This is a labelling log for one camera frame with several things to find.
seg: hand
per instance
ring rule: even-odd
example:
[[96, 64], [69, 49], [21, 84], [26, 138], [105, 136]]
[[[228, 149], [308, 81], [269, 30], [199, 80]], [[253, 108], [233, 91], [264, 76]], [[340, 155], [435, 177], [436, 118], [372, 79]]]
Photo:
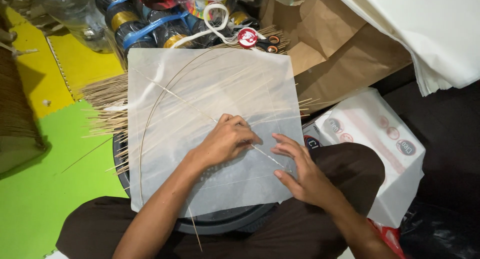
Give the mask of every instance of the hand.
[[260, 138], [242, 117], [223, 114], [195, 151], [208, 168], [236, 158], [254, 142], [260, 143]]
[[341, 192], [333, 186], [328, 178], [310, 158], [308, 149], [282, 134], [273, 133], [278, 144], [270, 150], [274, 154], [292, 158], [297, 165], [298, 179], [282, 170], [276, 170], [278, 177], [297, 200], [325, 209]]

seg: scissors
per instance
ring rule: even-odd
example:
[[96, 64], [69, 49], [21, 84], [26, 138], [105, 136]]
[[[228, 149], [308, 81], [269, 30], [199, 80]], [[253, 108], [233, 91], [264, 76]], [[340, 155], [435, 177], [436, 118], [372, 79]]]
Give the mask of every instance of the scissors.
[[249, 49], [255, 46], [261, 47], [268, 53], [278, 53], [280, 39], [276, 35], [268, 36], [265, 39], [260, 39], [253, 29], [243, 28], [238, 32], [238, 43], [240, 46]]

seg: paper cup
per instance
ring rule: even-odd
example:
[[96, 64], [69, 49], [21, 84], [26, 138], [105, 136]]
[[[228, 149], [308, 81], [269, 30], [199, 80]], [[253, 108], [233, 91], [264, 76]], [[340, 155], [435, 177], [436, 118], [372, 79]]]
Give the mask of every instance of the paper cup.
[[213, 2], [219, 2], [225, 5], [227, 3], [227, 0], [187, 0], [186, 6], [190, 14], [198, 18], [204, 19], [205, 7], [207, 6], [207, 4], [213, 3]]

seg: left hand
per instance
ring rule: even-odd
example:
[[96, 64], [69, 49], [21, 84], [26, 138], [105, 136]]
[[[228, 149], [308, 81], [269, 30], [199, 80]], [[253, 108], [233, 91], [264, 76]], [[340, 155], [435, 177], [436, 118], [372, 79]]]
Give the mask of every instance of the left hand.
[[260, 143], [260, 138], [251, 131], [239, 115], [223, 114], [203, 142], [195, 148], [206, 168], [236, 158], [240, 152]]

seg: right hand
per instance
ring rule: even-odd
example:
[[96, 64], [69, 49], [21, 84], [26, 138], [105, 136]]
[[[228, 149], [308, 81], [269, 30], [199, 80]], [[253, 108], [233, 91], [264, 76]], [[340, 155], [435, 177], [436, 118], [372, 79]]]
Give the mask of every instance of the right hand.
[[272, 137], [278, 141], [278, 144], [270, 151], [274, 154], [292, 158], [297, 165], [297, 180], [285, 171], [276, 170], [273, 172], [280, 182], [290, 190], [293, 197], [323, 209], [334, 202], [335, 197], [340, 195], [341, 192], [316, 166], [310, 158], [308, 149], [285, 135], [272, 133]]

